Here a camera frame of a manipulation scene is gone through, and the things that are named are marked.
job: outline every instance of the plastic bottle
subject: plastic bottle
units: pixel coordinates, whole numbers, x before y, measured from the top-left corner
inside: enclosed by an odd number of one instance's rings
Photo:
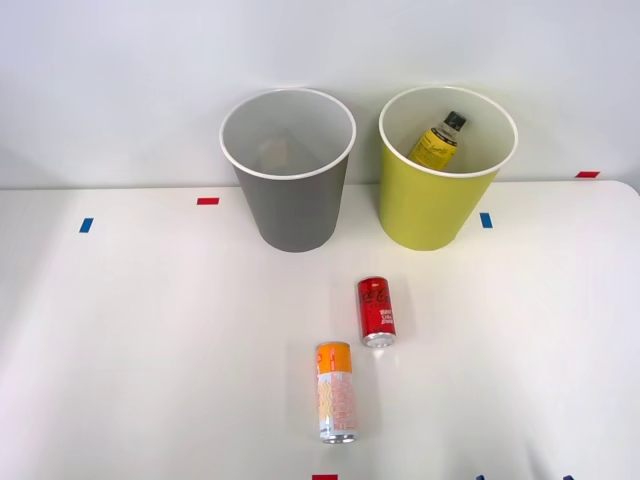
[[[413,147],[409,159],[432,170],[444,170],[458,148],[456,136],[467,121],[458,112],[451,112],[444,122],[425,132]]]

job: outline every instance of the bottle cap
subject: bottle cap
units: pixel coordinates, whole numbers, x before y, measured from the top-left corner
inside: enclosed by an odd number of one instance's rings
[[[444,123],[459,132],[466,121],[467,119],[464,118],[464,115],[460,115],[458,112],[451,112],[447,115]]]

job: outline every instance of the white rim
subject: white rim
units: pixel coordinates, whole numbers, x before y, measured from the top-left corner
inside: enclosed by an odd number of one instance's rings
[[[256,98],[262,97],[264,95],[269,95],[269,94],[272,94],[272,93],[276,93],[276,92],[305,92],[305,93],[313,93],[315,95],[320,95],[321,97],[324,97],[324,98],[326,98],[328,100],[331,100],[332,102],[336,103],[347,114],[347,117],[349,117],[349,121],[351,122],[351,140],[349,141],[349,145],[347,145],[347,148],[344,150],[344,152],[342,152],[342,154],[340,154],[340,156],[338,158],[336,158],[333,162],[325,165],[324,167],[319,168],[317,170],[313,170],[311,172],[300,173],[298,175],[268,175],[266,173],[256,172],[255,170],[251,170],[250,168],[242,165],[235,158],[233,158],[233,156],[229,153],[229,151],[227,150],[227,147],[224,144],[224,129],[225,129],[226,125],[227,125],[227,122],[229,121],[231,116],[236,112],[236,110],[238,110],[243,105],[246,105],[247,103],[255,100]],[[340,100],[332,97],[331,95],[327,95],[326,93],[319,92],[318,90],[312,90],[310,88],[276,88],[274,90],[269,90],[267,92],[258,93],[257,95],[254,95],[254,96],[252,96],[250,98],[247,98],[246,100],[244,100],[240,104],[236,105],[227,114],[227,116],[225,117],[224,121],[222,122],[222,126],[220,127],[220,146],[222,147],[222,152],[224,153],[224,156],[227,157],[227,160],[229,160],[233,164],[233,166],[239,168],[243,172],[246,172],[249,175],[254,175],[256,177],[265,178],[267,180],[300,180],[302,178],[313,177],[315,175],[319,175],[319,174],[321,174],[323,172],[326,172],[327,170],[330,170],[331,168],[336,166],[338,163],[340,163],[342,160],[344,160],[347,155],[349,155],[349,152],[353,148],[353,144],[355,143],[355,141],[356,141],[356,121],[353,118],[353,115],[351,114],[349,109]]]
[[[423,167],[422,165],[418,165],[417,163],[412,162],[407,157],[405,157],[400,152],[398,152],[393,147],[393,145],[391,145],[391,142],[389,142],[389,139],[387,138],[387,135],[384,133],[384,128],[382,126],[382,124],[384,122],[384,116],[387,113],[387,110],[400,97],[408,95],[409,93],[413,93],[413,92],[415,92],[417,90],[427,90],[427,89],[432,89],[432,88],[441,88],[441,89],[442,88],[446,88],[446,89],[449,89],[449,90],[458,90],[460,92],[469,93],[471,95],[474,95],[476,97],[479,97],[479,98],[483,99],[485,102],[488,102],[491,105],[493,105],[494,107],[496,107],[507,118],[507,120],[509,120],[509,123],[511,124],[511,128],[513,129],[513,137],[514,137],[513,138],[513,147],[511,148],[511,151],[509,152],[509,155],[507,155],[507,157],[502,162],[498,163],[497,165],[494,165],[493,167],[488,168],[486,170],[482,170],[480,172],[447,173],[447,172],[439,172],[438,170],[431,170],[430,168]],[[452,86],[449,86],[449,85],[428,85],[428,86],[424,86],[424,87],[412,88],[410,90],[406,90],[406,91],[404,91],[402,93],[399,93],[398,95],[393,97],[391,100],[389,100],[387,102],[387,104],[384,106],[384,108],[382,109],[382,112],[380,113],[380,119],[378,120],[378,129],[380,130],[380,136],[382,137],[382,141],[384,142],[384,144],[400,160],[402,160],[404,163],[409,165],[411,168],[415,168],[416,170],[420,170],[420,171],[425,172],[425,173],[430,173],[432,175],[438,175],[440,177],[473,178],[473,177],[481,177],[483,175],[487,175],[488,173],[495,172],[496,170],[499,170],[505,163],[507,163],[509,160],[511,160],[511,157],[513,156],[513,153],[516,151],[516,148],[518,147],[518,128],[516,127],[516,123],[513,121],[513,118],[511,118],[511,115],[509,115],[507,113],[507,111],[504,108],[502,108],[502,106],[500,104],[494,102],[489,97],[485,97],[484,95],[482,95],[482,94],[480,94],[478,92],[474,92],[473,90],[469,90],[467,88],[462,88],[462,87],[452,87]]]

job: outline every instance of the orange can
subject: orange can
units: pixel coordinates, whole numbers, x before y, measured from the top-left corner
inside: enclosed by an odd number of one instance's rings
[[[330,342],[316,349],[320,439],[350,443],[358,437],[355,393],[351,379],[351,347]]]

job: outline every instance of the yellow bin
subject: yellow bin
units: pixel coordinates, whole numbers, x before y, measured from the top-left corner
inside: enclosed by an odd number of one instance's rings
[[[452,110],[467,123],[445,171],[409,160],[422,134]],[[380,223],[394,241],[413,250],[448,245],[518,146],[516,124],[505,109],[459,87],[418,87],[396,95],[382,109],[379,126]]]

